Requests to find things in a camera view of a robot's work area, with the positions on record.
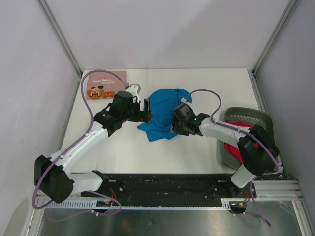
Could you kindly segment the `blue t shirt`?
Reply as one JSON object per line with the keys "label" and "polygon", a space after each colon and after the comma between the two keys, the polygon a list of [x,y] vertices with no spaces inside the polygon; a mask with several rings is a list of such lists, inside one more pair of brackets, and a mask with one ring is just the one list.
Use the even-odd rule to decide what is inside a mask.
{"label": "blue t shirt", "polygon": [[171,132],[171,125],[173,110],[181,103],[182,98],[189,103],[192,102],[189,92],[181,88],[159,89],[150,95],[150,110],[153,116],[148,123],[138,126],[139,130],[147,134],[150,142],[161,139],[170,140],[177,136],[176,133]]}

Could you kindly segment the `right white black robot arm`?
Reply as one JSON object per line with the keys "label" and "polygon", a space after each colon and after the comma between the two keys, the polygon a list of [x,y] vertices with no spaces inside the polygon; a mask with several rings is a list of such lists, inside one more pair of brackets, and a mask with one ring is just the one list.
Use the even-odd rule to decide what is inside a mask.
{"label": "right white black robot arm", "polygon": [[239,150],[243,164],[227,185],[227,192],[232,197],[243,194],[245,186],[256,177],[279,171],[276,161],[279,150],[260,125],[241,127],[216,120],[205,113],[196,115],[188,104],[181,103],[173,110],[171,131],[178,135],[215,138]]}

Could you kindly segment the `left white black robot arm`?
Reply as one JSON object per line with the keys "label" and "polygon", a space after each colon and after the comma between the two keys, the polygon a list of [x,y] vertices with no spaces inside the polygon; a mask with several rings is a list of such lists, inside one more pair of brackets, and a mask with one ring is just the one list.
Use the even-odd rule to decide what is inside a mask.
{"label": "left white black robot arm", "polygon": [[34,163],[34,184],[51,201],[61,203],[71,194],[93,191],[97,196],[108,193],[109,185],[101,174],[92,171],[74,174],[72,169],[96,145],[108,139],[123,123],[145,122],[152,117],[149,99],[141,108],[138,93],[129,90],[114,95],[113,101],[96,113],[86,131],[73,143],[52,154],[39,156]]}

